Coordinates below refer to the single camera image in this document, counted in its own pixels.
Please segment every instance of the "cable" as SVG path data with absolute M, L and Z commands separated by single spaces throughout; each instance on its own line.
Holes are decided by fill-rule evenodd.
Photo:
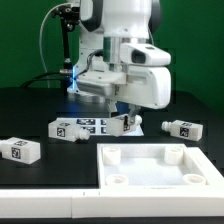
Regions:
M 39 51 L 40 51 L 40 58 L 41 58 L 41 62 L 42 62 L 42 65 L 44 67 L 44 71 L 47 72 L 47 66 L 46 66 L 46 63 L 45 63 L 45 60 L 44 60 L 44 55 L 43 55 L 43 49 L 42 49 L 42 39 L 43 39 L 43 30 L 44 30 L 44 26 L 45 26 L 45 23 L 47 21 L 47 18 L 48 16 L 51 14 L 51 12 L 55 9 L 57 9 L 58 7 L 60 6 L 69 6 L 71 4 L 69 3 L 63 3 L 63 4 L 60 4 L 60 5 L 57 5 L 55 7 L 53 7 L 47 14 L 46 16 L 44 17 L 44 20 L 41 24 L 41 28 L 40 28 L 40 35 L 39 35 Z
M 23 83 L 20 87 L 22 88 L 26 88 L 28 87 L 31 83 L 33 83 L 34 81 L 37 81 L 37 80 L 44 80 L 44 81 L 50 81 L 50 80 L 47 80 L 47 79 L 41 79 L 41 78 L 44 78 L 44 77 L 48 77 L 48 76 L 51 76 L 51 75 L 59 75 L 60 72 L 46 72 L 44 74 L 41 74 L 41 75 L 38 75 L 36 77 L 34 77 L 33 79 L 29 80 L 29 81 L 26 81 L 25 83 Z
M 58 79 L 32 79 L 30 81 L 27 81 L 27 82 L 23 83 L 21 85 L 21 87 L 22 88 L 27 88 L 34 82 L 42 82 L 42 81 L 65 81 L 65 79 L 59 79 L 59 78 Z
M 76 80 L 80 75 L 82 75 L 83 73 L 87 72 L 89 70 L 89 67 L 91 65 L 92 59 L 94 56 L 96 55 L 102 55 L 103 50 L 99 49 L 99 50 L 95 50 L 94 52 L 92 52 L 88 57 L 87 57 L 87 66 L 86 68 L 80 72 L 79 74 L 77 74 L 73 79 Z
M 149 32 L 149 38 L 151 39 L 152 45 L 154 46 L 153 36 L 152 36 L 151 30 L 149 28 L 148 28 L 148 32 Z

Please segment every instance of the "white block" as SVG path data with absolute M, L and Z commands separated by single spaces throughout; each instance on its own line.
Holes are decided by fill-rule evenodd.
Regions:
M 41 157 L 40 143 L 19 138 L 3 140 L 0 145 L 2 158 L 31 164 Z

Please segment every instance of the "black surface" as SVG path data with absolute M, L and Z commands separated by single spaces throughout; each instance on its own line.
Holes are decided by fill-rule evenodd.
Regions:
M 224 120 L 192 95 L 176 92 L 163 110 L 142 109 L 141 137 L 91 136 L 75 143 L 48 138 L 48 122 L 57 117 L 107 117 L 105 105 L 69 100 L 59 89 L 0 89 L 0 139 L 19 137 L 41 143 L 42 158 L 32 165 L 0 161 L 0 189 L 98 188 L 97 143 L 184 143 L 199 147 L 223 173 Z M 126 105 L 119 105 L 124 112 Z M 171 137 L 161 131 L 163 121 L 191 121 L 204 125 L 198 142 Z M 0 223 L 223 223 L 224 218 L 139 218 L 82 220 L 1 220 Z

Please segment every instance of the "black cable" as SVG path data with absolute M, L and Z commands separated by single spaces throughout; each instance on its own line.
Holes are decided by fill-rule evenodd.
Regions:
M 82 72 L 78 73 L 73 79 L 76 80 L 80 75 L 82 75 L 85 72 L 88 72 L 89 67 L 91 65 L 91 62 L 92 62 L 92 59 L 93 59 L 94 56 L 102 56 L 102 55 L 103 55 L 103 50 L 102 49 L 96 50 L 93 53 L 91 53 L 87 57 L 87 66 L 86 66 L 86 68 Z
M 34 77 L 33 79 L 31 79 L 29 81 L 26 81 L 20 87 L 26 88 L 30 84 L 32 84 L 33 82 L 38 81 L 38 80 L 48 81 L 48 79 L 41 79 L 41 78 L 48 77 L 48 76 L 52 76 L 52 75 L 59 75 L 59 74 L 60 74 L 60 72 L 58 72 L 58 71 L 56 71 L 56 72 L 46 72 L 46 73 L 43 73 L 41 75 L 38 75 L 38 76 Z
M 21 85 L 21 87 L 22 88 L 27 88 L 27 87 L 29 87 L 32 83 L 34 83 L 34 82 L 39 82 L 39 81 L 60 81 L 60 82 L 62 82 L 62 81 L 65 81 L 66 79 L 32 79 L 32 80 L 30 80 L 30 81 L 27 81 L 27 82 L 25 82 L 25 83 L 23 83 L 23 85 Z

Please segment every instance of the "circular hole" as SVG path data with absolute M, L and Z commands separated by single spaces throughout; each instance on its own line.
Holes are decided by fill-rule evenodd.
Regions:
M 115 184 L 121 184 L 124 182 L 124 179 L 122 177 L 115 177 L 114 178 L 114 183 Z
M 197 177 L 197 176 L 192 176 L 192 177 L 188 178 L 188 181 L 190 181 L 194 184 L 198 184 L 198 183 L 201 183 L 203 181 L 203 179 L 200 177 Z

